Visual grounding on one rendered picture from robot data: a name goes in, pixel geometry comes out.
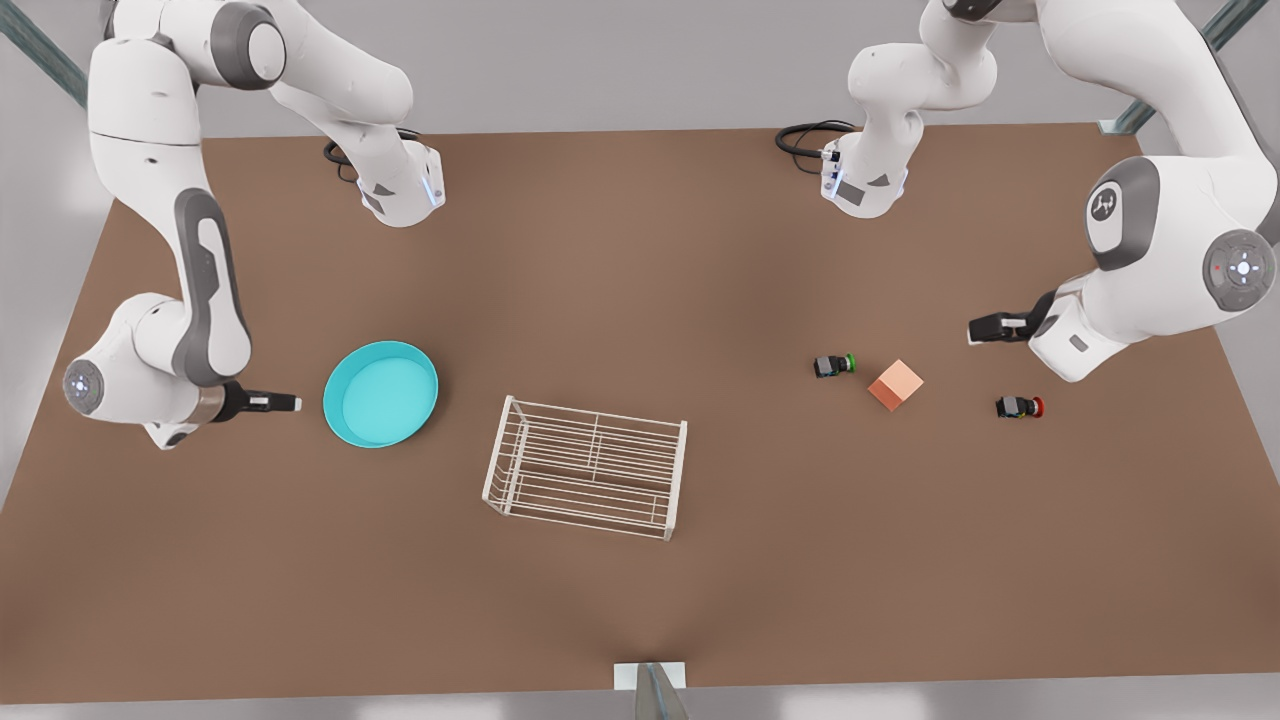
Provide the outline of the turquoise round plate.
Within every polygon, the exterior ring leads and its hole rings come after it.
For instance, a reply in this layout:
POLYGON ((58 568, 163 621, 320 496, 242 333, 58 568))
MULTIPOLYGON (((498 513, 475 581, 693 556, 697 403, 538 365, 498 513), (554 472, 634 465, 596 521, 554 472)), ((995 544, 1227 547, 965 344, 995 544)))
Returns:
POLYGON ((342 359, 323 393, 330 430, 348 445, 397 445, 430 418, 439 377, 420 348, 398 341, 365 345, 342 359))

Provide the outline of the orange cube block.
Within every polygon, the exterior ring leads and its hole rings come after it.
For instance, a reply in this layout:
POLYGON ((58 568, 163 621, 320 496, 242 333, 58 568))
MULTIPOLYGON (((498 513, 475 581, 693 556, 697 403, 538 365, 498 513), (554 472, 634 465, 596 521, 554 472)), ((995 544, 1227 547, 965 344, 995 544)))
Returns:
POLYGON ((886 368, 868 387, 868 392, 888 411, 900 407, 924 380, 901 359, 886 368))

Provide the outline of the silver frame post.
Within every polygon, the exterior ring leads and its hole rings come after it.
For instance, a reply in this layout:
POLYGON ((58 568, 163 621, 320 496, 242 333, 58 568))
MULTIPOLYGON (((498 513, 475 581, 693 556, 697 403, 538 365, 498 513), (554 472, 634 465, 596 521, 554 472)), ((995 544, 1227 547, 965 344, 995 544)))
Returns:
POLYGON ((1135 135, 1152 117, 1164 117, 1170 133, 1192 155, 1239 152, 1254 133, 1220 50, 1251 19, 1280 0, 1215 0, 1216 13, 1202 28, 1172 3, 1116 0, 1115 26, 1106 50, 1088 72, 1103 73, 1103 85, 1130 94, 1133 104, 1117 118, 1102 120, 1103 135, 1135 135))
POLYGON ((87 108, 84 72, 13 0, 0 0, 0 33, 81 108, 87 108))
POLYGON ((678 696, 686 688, 685 662, 616 664, 614 689, 634 691, 635 720, 689 720, 678 696))

